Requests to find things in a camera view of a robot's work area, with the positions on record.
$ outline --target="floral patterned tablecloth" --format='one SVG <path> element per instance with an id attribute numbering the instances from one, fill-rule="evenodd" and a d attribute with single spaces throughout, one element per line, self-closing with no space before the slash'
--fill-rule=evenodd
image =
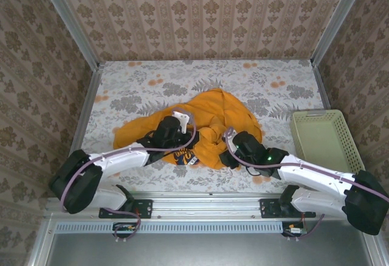
<path id="1" fill-rule="evenodd" d="M 115 61 L 105 64 L 82 148 L 112 150 L 127 121 L 220 87 L 257 117 L 263 144 L 295 153 L 289 122 L 296 110 L 323 109 L 308 60 Z M 213 170 L 159 161 L 109 178 L 133 191 L 282 192 L 284 182 L 246 170 Z"/>

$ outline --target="plastic basket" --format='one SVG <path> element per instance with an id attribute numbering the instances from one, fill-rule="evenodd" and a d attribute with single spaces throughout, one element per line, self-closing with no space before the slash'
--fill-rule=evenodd
<path id="1" fill-rule="evenodd" d="M 300 159 L 340 172 L 365 169 L 339 110 L 294 112 L 291 130 Z"/>

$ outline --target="printed logo on shirt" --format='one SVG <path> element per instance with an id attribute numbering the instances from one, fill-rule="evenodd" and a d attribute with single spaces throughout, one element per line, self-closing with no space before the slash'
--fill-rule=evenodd
<path id="1" fill-rule="evenodd" d="M 173 153 L 177 165 L 196 165 L 200 162 L 195 154 L 189 149 L 180 149 Z"/>

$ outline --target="orange cloth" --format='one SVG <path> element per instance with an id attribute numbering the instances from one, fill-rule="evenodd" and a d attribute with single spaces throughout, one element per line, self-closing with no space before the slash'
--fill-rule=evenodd
<path id="1" fill-rule="evenodd" d="M 262 142 L 260 126 L 255 116 L 242 102 L 221 89 L 212 89 L 197 95 L 188 103 L 173 105 L 149 117 L 140 117 L 125 124 L 115 133 L 114 149 L 128 146 L 149 131 L 155 130 L 159 122 L 165 116 L 172 115 L 172 110 L 176 107 L 194 115 L 200 139 L 192 151 L 205 166 L 213 169 L 225 167 L 219 155 L 227 149 L 222 136 L 230 126 L 237 132 L 247 131 Z M 173 154 L 164 157 L 163 160 L 176 164 Z"/>

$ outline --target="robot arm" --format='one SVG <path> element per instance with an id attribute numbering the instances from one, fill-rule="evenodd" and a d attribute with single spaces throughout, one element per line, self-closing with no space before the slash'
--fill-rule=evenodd
<path id="1" fill-rule="evenodd" d="M 266 149 L 246 131 L 239 134 L 234 131 L 225 141 L 231 152 L 223 152 L 220 159 L 226 166 L 236 168 L 239 165 L 231 154 L 234 153 L 242 165 L 273 165 L 273 168 L 254 169 L 265 177 L 294 184 L 285 189 L 279 200 L 280 210 L 285 216 L 293 207 L 300 212 L 313 211 L 347 219 L 352 226 L 367 234 L 379 233 L 389 204 L 356 185 L 363 185 L 386 197 L 388 194 L 369 172 L 344 173 L 310 164 L 286 151 Z"/>
<path id="2" fill-rule="evenodd" d="M 195 129 L 193 133 L 187 131 L 189 120 L 189 115 L 174 111 L 154 132 L 125 148 L 102 154 L 74 151 L 51 179 L 49 188 L 71 214 L 87 207 L 119 209 L 131 195 L 121 186 L 104 186 L 104 180 L 121 171 L 154 163 L 168 151 L 183 146 L 192 148 L 199 134 Z"/>

